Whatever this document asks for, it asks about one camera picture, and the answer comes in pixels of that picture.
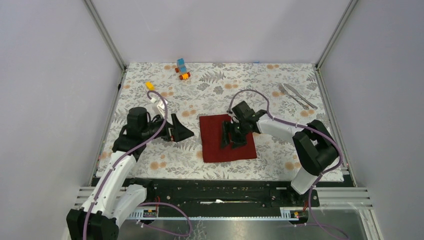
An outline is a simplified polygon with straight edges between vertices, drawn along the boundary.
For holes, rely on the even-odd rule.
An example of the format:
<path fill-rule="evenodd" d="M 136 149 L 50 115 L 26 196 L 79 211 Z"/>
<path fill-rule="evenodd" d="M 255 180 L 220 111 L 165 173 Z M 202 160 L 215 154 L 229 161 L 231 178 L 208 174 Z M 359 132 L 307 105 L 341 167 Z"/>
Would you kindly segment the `red cloth napkin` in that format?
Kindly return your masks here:
<path fill-rule="evenodd" d="M 225 163 L 257 158 L 253 135 L 247 135 L 247 145 L 232 148 L 230 145 L 221 148 L 223 130 L 222 123 L 229 121 L 227 114 L 199 117 L 202 159 L 205 163 Z"/>

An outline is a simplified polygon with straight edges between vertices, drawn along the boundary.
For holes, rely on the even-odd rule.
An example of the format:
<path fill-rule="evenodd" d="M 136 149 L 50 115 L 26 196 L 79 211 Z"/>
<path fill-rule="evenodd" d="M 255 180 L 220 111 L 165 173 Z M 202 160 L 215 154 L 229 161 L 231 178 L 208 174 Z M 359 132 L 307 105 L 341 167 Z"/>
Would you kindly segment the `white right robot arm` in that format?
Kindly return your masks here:
<path fill-rule="evenodd" d="M 336 159 L 341 157 L 340 148 L 319 120 L 307 125 L 296 124 L 273 117 L 267 110 L 254 111 L 242 101 L 230 111 L 233 119 L 221 124 L 221 143 L 223 149 L 232 149 L 247 145 L 250 133 L 266 134 L 288 141 L 296 150 L 300 170 L 290 183 L 287 201 L 293 206 L 301 205 L 306 199 L 306 192 L 315 186 Z"/>

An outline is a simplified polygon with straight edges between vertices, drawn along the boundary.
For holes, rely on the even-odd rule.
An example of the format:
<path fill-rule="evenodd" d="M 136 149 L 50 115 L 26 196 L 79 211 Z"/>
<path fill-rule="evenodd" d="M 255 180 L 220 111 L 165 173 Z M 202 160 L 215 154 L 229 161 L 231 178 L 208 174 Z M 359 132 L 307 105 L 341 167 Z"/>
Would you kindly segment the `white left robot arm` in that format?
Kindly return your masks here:
<path fill-rule="evenodd" d="M 147 184 L 132 184 L 121 197 L 118 193 L 149 142 L 157 138 L 180 142 L 194 135 L 175 114 L 171 114 L 172 122 L 167 121 L 168 106 L 164 98 L 158 106 L 162 113 L 154 117 L 144 107 L 129 110 L 127 123 L 113 143 L 105 174 L 82 206 L 71 209 L 66 216 L 72 240 L 116 240 L 130 214 L 140 204 L 148 206 L 154 202 L 155 192 Z"/>

